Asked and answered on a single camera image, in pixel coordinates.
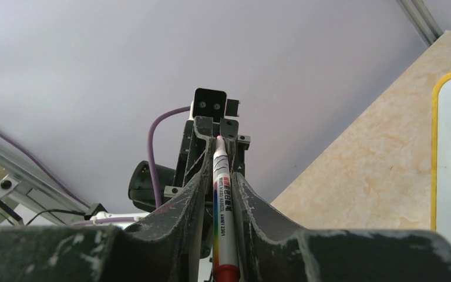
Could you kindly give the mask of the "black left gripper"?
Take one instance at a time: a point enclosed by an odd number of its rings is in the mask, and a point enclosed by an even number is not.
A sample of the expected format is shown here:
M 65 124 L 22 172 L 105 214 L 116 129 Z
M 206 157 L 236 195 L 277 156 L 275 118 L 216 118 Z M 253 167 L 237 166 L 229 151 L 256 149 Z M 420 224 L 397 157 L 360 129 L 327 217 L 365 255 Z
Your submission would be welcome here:
M 236 120 L 222 118 L 213 123 L 213 118 L 196 116 L 184 126 L 180 153 L 174 170 L 167 169 L 166 174 L 173 176 L 164 181 L 164 196 L 174 197 L 201 169 L 201 163 L 210 140 L 220 134 L 225 143 L 231 172 L 245 175 L 245 151 L 249 149 L 251 138 L 238 133 Z

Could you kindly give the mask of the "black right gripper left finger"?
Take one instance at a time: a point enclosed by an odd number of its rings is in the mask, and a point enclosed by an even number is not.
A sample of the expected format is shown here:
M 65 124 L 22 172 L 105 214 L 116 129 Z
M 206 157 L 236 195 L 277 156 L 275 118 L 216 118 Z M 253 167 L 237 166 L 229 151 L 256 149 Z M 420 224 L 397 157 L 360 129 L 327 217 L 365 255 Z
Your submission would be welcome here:
M 126 229 L 0 227 L 0 281 L 196 281 L 206 174 Z

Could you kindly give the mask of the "white red capped marker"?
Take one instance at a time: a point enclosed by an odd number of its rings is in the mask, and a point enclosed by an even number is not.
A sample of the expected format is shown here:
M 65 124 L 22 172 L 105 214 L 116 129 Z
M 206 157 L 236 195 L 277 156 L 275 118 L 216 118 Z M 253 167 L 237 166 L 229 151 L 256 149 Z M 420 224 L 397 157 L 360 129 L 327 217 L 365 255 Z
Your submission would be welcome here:
M 217 136 L 213 154 L 213 279 L 240 280 L 230 166 L 222 136 Z

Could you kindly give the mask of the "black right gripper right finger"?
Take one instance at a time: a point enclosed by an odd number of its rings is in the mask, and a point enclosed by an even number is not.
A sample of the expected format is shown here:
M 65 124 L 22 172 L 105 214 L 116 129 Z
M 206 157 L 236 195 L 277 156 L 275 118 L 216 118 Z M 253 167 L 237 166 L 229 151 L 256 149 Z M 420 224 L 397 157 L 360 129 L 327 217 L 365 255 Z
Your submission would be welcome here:
M 451 281 L 451 244 L 427 230 L 307 229 L 231 177 L 245 281 Z

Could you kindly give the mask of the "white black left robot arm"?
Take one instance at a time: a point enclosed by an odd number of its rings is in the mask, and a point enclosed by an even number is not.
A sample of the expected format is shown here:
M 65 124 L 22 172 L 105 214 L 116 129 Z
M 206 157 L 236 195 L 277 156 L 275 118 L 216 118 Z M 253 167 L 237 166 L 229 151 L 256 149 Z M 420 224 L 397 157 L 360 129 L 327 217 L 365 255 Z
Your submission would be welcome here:
M 188 120 L 185 124 L 181 151 L 177 159 L 176 168 L 171 169 L 159 164 L 156 165 L 163 203 L 181 192 L 184 185 L 191 178 L 191 173 L 196 172 L 198 169 L 199 165 L 198 163 L 194 163 L 194 161 L 198 159 L 196 154 L 203 145 L 193 140 L 193 126 L 194 122 L 191 120 Z M 125 228 L 130 223 L 136 222 L 153 212 L 156 208 L 150 166 L 147 160 L 140 162 L 135 168 L 129 182 L 128 196 L 133 204 L 142 210 L 141 213 L 114 214 L 104 211 L 101 205 L 96 204 L 85 216 L 86 220 L 76 222 L 75 224 L 79 226 L 114 224 Z

